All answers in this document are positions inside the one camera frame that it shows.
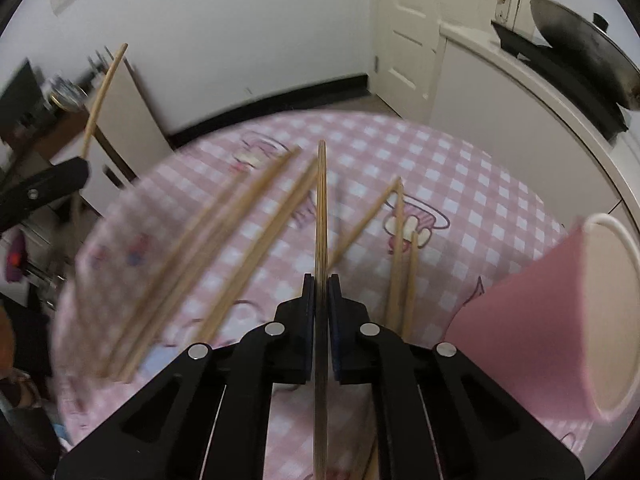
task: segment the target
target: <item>chopstick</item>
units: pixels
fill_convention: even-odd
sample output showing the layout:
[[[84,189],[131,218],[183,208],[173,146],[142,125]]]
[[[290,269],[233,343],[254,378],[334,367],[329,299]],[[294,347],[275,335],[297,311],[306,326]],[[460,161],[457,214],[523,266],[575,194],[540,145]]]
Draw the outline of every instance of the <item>chopstick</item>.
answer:
[[[411,235],[411,249],[409,252],[409,269],[406,280],[406,299],[404,300],[404,315],[402,319],[401,336],[406,341],[411,335],[411,325],[414,320],[415,292],[418,273],[418,233]]]
[[[353,228],[351,232],[347,235],[347,237],[341,241],[336,249],[332,252],[329,257],[328,268],[332,269],[335,267],[340,260],[343,258],[344,253],[349,250],[349,247],[357,240],[357,238],[362,234],[365,227],[371,222],[375,216],[380,211],[383,203],[385,203],[386,199],[398,188],[398,183],[400,182],[400,177],[397,177],[393,180],[391,184],[382,192],[382,194],[378,197],[378,199],[374,202],[371,208],[367,211],[367,213],[362,217],[360,222]]]
[[[400,329],[409,330],[414,312],[415,300],[415,273],[417,269],[417,245],[418,235],[412,233],[412,244],[409,262],[409,279],[407,284],[407,296],[404,302],[404,316],[400,309],[402,295],[402,246],[404,245],[404,186],[402,181],[396,187],[398,193],[395,206],[396,236],[394,238],[394,257],[391,264],[391,283],[389,286],[388,302],[385,309],[385,325],[395,332]],[[376,477],[378,472],[378,446],[376,446],[375,412],[370,405],[365,419],[364,437],[354,462],[355,468],[351,471],[353,480],[370,480]]]
[[[277,213],[262,231],[260,237],[245,253],[244,261],[236,269],[233,276],[226,280],[226,287],[218,295],[210,308],[207,319],[202,323],[197,336],[192,342],[210,341],[215,337],[220,325],[225,320],[229,309],[236,299],[242,294],[246,284],[251,279],[255,269],[267,255],[269,248],[276,241],[282,229],[287,225],[289,218],[307,197],[309,191],[316,184],[318,162],[314,159],[308,165],[305,173],[298,179],[292,191],[283,200]]]
[[[158,292],[158,289],[161,287],[162,282],[165,279],[165,275],[167,272],[177,263],[178,257],[181,253],[188,250],[189,245],[193,242],[194,238],[198,234],[198,231],[210,221],[217,212],[223,208],[226,202],[230,199],[230,197],[238,191],[240,185],[247,178],[249,173],[247,171],[239,171],[235,174],[233,179],[226,184],[226,186],[222,189],[220,193],[217,193],[214,197],[209,200],[204,208],[197,214],[197,216],[190,222],[185,231],[182,233],[178,241],[174,244],[169,254],[164,259],[160,269],[155,275],[152,276],[151,280],[148,282],[145,287],[145,291],[142,293],[142,296],[138,298],[135,305],[131,309],[127,319],[123,323],[122,330],[118,338],[116,339],[114,345],[111,347],[111,351],[103,360],[98,362],[98,377],[106,377],[109,372],[109,366],[113,361],[118,349],[122,345],[122,342],[129,334],[129,331],[133,324],[136,322],[136,319],[140,316],[140,313],[149,307],[149,301],[152,299],[153,295]]]
[[[402,294],[402,246],[404,245],[404,186],[402,181],[396,187],[396,236],[394,238],[394,256],[391,263],[391,283],[388,303],[385,311],[385,326],[397,332],[400,329],[402,312],[400,296]]]
[[[314,478],[326,480],[328,381],[326,144],[318,144],[318,195],[316,199],[316,322],[314,377]]]
[[[104,102],[104,98],[107,95],[107,90],[111,85],[111,81],[113,80],[113,76],[116,73],[116,69],[118,65],[122,61],[124,57],[124,53],[129,45],[127,43],[123,43],[118,49],[116,56],[113,58],[113,62],[111,63],[109,69],[107,70],[102,83],[100,84],[100,88],[98,89],[98,93],[95,97],[94,104],[91,106],[91,111],[89,112],[89,118],[86,121],[84,126],[84,136],[82,138],[82,149],[80,151],[80,157],[86,160],[89,155],[89,146],[91,144],[91,139],[94,136],[95,129],[97,128],[98,117],[100,116],[100,110],[102,110],[102,103]],[[71,237],[71,243],[73,244],[72,253],[76,253],[81,245],[79,240],[80,235],[80,205],[81,205],[81,197],[80,192],[76,191],[71,196],[71,224],[73,226],[73,235]],[[73,273],[73,278],[75,279],[76,286],[74,287],[74,295],[76,297],[76,307],[78,312],[78,321],[84,326],[86,329],[86,320],[82,316],[82,294],[80,293],[80,284],[78,282],[78,277],[76,273],[76,264],[74,263],[71,266],[71,272]]]
[[[243,219],[258,202],[264,191],[271,185],[272,181],[292,157],[299,152],[300,148],[296,147],[291,152],[287,152],[274,160],[250,186],[247,192],[238,198],[231,211],[216,223],[204,246],[198,248],[198,252],[192,260],[185,264],[181,273],[174,277],[174,282],[177,283],[172,286],[168,297],[164,298],[157,309],[149,309],[148,315],[138,325],[133,345],[129,348],[124,361],[116,368],[115,376],[117,378],[120,380],[127,378],[127,381],[132,378],[135,370],[151,348],[156,336],[180,307],[184,297],[198,283],[205,270],[220,254],[229,237],[242,224]]]

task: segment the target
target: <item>tablecloth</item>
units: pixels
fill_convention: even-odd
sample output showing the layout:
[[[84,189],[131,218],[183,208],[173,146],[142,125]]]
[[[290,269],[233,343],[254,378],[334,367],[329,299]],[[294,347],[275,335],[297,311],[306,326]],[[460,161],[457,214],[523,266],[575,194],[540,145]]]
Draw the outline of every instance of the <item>tablecloth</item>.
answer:
[[[191,143],[121,193],[77,257],[77,276],[59,302],[52,355],[59,409],[74,443],[104,421],[168,364],[194,336],[225,279],[275,213],[319,139],[327,142],[329,246],[364,215],[393,177],[405,189],[404,234],[418,232],[417,307],[410,342],[432,346],[455,309],[509,273],[539,258],[563,236],[526,184],[468,142],[400,119],[359,112],[288,112],[238,124]],[[255,204],[220,257],[156,341],[131,384],[83,372],[105,355],[144,283],[188,221],[238,168],[255,177],[271,158],[298,145],[303,152]],[[395,197],[385,203],[337,267],[345,297],[372,316],[386,302]],[[214,340],[238,341],[297,297],[313,272],[315,195],[294,213]],[[78,316],[84,318],[78,323]],[[366,416],[367,387],[329,386],[332,478],[347,478]],[[312,387],[276,386],[264,477],[312,475]],[[586,420],[543,420],[573,452],[589,433]]]

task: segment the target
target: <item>floor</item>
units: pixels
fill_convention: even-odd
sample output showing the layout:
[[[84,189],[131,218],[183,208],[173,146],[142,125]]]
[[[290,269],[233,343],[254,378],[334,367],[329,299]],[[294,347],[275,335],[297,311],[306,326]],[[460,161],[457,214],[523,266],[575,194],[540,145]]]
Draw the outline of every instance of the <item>floor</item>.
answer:
[[[372,114],[390,115],[399,117],[382,99],[377,95],[368,95],[357,99],[349,99],[328,106],[322,106],[323,110],[354,110],[357,112],[369,112]]]

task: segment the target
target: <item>countertop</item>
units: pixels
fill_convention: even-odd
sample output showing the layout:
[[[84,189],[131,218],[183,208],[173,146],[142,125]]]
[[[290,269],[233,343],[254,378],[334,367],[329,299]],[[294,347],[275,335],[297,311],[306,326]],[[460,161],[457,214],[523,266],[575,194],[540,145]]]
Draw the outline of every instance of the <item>countertop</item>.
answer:
[[[619,134],[613,144],[607,142],[564,94],[503,51],[496,34],[450,23],[440,23],[440,34],[503,70],[558,116],[591,152],[618,190],[636,226],[640,226],[640,161],[629,148],[624,134]]]

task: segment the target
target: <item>paper cup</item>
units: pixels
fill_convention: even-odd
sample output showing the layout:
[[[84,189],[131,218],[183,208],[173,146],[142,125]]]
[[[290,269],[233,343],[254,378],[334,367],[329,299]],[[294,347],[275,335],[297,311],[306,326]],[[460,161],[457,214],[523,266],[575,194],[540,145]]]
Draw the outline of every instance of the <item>paper cup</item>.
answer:
[[[540,418],[611,422],[640,381],[640,253],[596,214],[464,305],[444,341]]]

